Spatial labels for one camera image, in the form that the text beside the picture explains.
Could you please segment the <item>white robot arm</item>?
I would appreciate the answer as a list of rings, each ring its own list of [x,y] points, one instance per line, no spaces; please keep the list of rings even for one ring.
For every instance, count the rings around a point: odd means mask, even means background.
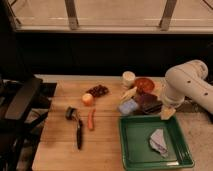
[[[213,116],[213,85],[205,81],[208,67],[201,60],[191,60],[167,70],[160,99],[162,120],[170,119],[188,97]]]

